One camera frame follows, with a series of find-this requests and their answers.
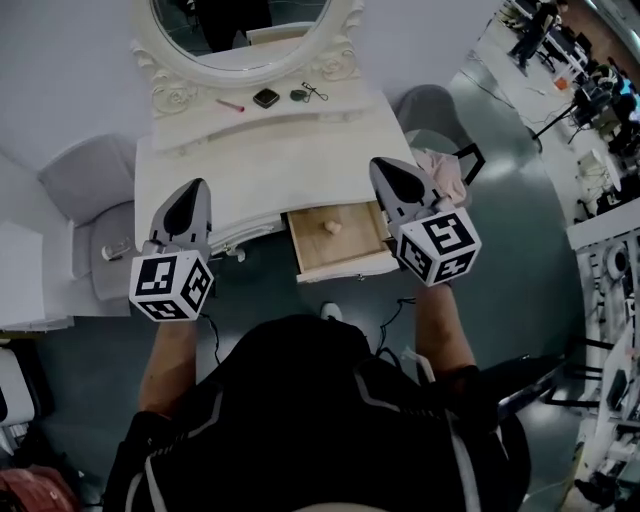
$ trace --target open drawer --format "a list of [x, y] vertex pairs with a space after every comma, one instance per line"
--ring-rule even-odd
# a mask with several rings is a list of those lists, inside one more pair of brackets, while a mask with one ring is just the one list
[[[389, 233], [376, 201], [298, 210], [288, 216], [299, 283], [364, 277], [398, 268], [383, 242]], [[340, 224], [340, 232], [327, 231], [328, 221]]]

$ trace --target gray floor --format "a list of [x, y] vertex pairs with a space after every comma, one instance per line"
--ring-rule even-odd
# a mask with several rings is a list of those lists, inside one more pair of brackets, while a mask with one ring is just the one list
[[[478, 62], [465, 71], [489, 89], [495, 80]], [[518, 115], [480, 90], [463, 74], [451, 83], [461, 121], [487, 164], [471, 187], [471, 217], [483, 249], [470, 275], [454, 285], [461, 317], [480, 367], [524, 353], [561, 351], [570, 333], [583, 330], [575, 258], [551, 182]], [[406, 273], [358, 282], [352, 279], [299, 286], [286, 233], [247, 246], [247, 261], [215, 265], [218, 298], [205, 306], [220, 328], [224, 357], [262, 321], [318, 311], [324, 301], [342, 307], [372, 346], [379, 325], [395, 311], [397, 298], [417, 286]], [[41, 421], [54, 448], [102, 482], [118, 442], [136, 409], [137, 386], [151, 349], [154, 325], [130, 319], [78, 319], [74, 329], [48, 335], [39, 352], [56, 400], [56, 412]], [[213, 338], [200, 325], [198, 376], [214, 366]], [[411, 306], [388, 329], [388, 346], [401, 354], [413, 346]], [[409, 361], [403, 361], [407, 369]], [[532, 452], [531, 490], [566, 478], [577, 418], [536, 404], [522, 413]], [[550, 510], [561, 487], [533, 497], [523, 509]]]

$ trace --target red fabric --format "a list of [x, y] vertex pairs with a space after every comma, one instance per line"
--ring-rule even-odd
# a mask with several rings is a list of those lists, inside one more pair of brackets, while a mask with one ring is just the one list
[[80, 503], [55, 469], [32, 466], [0, 471], [0, 487], [8, 488], [26, 512], [80, 511]]

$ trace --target shelf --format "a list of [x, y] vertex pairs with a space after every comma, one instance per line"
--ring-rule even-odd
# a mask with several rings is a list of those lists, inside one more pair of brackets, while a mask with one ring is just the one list
[[280, 94], [280, 100], [268, 109], [253, 102], [253, 96], [263, 89], [263, 86], [219, 90], [217, 98], [242, 105], [245, 111], [237, 112], [225, 107], [217, 103], [216, 97], [212, 96], [185, 112], [156, 119], [152, 147], [161, 152], [173, 151], [194, 142], [223, 136], [225, 132], [235, 133], [238, 129], [249, 129], [284, 118], [292, 120], [291, 118], [295, 117], [335, 115], [335, 121], [346, 121], [349, 116], [363, 112], [375, 102], [375, 94], [361, 79], [312, 82], [320, 93], [329, 96], [328, 101], [312, 95], [309, 103], [295, 102], [289, 97], [289, 93], [293, 89], [302, 89], [302, 81], [301, 78], [287, 78], [266, 86]]

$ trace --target gray chair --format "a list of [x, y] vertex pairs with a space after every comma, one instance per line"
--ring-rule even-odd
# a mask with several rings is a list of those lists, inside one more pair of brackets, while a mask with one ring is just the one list
[[[127, 298], [135, 248], [136, 147], [118, 135], [100, 135], [68, 149], [38, 175], [73, 226], [72, 274], [89, 273], [101, 301]], [[107, 261], [103, 247], [128, 240], [131, 249]]]
[[[460, 124], [453, 98], [446, 89], [438, 85], [420, 85], [411, 89], [400, 100], [396, 117], [405, 135], [418, 132], [410, 144], [412, 147], [457, 156], [462, 178], [467, 185], [471, 184], [485, 159]], [[463, 161], [470, 155], [476, 157], [473, 166]]]

